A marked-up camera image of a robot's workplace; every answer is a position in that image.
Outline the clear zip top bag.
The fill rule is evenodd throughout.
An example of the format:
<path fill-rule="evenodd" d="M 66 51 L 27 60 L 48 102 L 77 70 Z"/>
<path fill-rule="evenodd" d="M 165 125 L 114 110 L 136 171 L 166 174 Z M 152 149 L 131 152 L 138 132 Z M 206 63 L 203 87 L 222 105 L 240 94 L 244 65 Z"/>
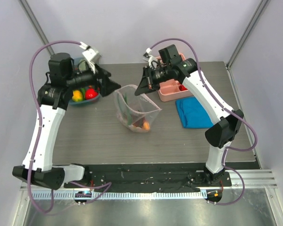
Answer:
<path fill-rule="evenodd" d="M 134 93 L 135 93 L 136 88 L 137 88 L 136 85 L 130 84 L 130 85 L 123 86 L 120 89 L 117 89 L 113 92 L 114 102 L 115 102 L 116 111 L 117 111 L 116 115 L 117 115 L 117 119 L 129 130 L 133 132 L 138 132 L 138 133 L 146 133 L 149 131 L 138 129 L 134 125 L 129 125 L 129 126 L 125 125 L 125 123 L 118 116 L 117 92 L 120 92 L 123 95 L 127 95 L 127 99 L 128 99 L 127 103 L 130 106 L 130 108 L 133 109 L 134 112 L 137 112 L 141 115 L 139 120 L 144 119 L 148 121 L 150 124 L 150 127 L 152 123 L 154 122 L 154 120 L 156 119 L 156 117 L 158 116 L 158 114 L 160 113 L 160 111 L 162 110 L 147 95 L 141 94 L 139 96 L 135 96 Z"/>

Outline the green scallion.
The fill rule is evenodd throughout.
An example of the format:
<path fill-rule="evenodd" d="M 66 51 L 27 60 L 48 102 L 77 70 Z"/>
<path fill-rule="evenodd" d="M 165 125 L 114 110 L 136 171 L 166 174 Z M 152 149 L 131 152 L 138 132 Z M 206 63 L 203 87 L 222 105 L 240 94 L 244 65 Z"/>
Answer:
<path fill-rule="evenodd" d="M 118 116 L 125 123 L 125 125 L 133 125 L 140 119 L 140 114 L 134 112 L 127 103 L 127 95 L 117 92 L 117 106 Z"/>

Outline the green netted melon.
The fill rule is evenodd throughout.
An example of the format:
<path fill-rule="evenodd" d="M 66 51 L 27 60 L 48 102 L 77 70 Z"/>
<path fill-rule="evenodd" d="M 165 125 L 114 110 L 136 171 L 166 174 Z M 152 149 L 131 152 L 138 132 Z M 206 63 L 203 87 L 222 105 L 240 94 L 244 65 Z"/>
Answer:
<path fill-rule="evenodd" d="M 80 60 L 78 65 L 77 65 L 77 69 L 79 73 L 83 73 L 87 70 L 89 70 L 89 65 L 85 60 Z"/>

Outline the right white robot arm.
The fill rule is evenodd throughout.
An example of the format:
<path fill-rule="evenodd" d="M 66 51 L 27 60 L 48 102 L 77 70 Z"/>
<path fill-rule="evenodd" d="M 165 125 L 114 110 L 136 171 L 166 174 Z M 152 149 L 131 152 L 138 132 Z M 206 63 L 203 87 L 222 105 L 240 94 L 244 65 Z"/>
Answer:
<path fill-rule="evenodd" d="M 183 60 L 174 44 L 159 50 L 162 63 L 153 66 L 156 58 L 152 50 L 146 49 L 143 57 L 148 65 L 143 68 L 141 81 L 135 95 L 143 95 L 160 90 L 160 84 L 174 79 L 184 85 L 197 99 L 208 114 L 213 126 L 205 132 L 209 143 L 208 159 L 200 174 L 200 182 L 216 185 L 225 173 L 225 149 L 238 133 L 243 112 L 234 110 L 212 88 L 200 68 L 198 58 Z"/>

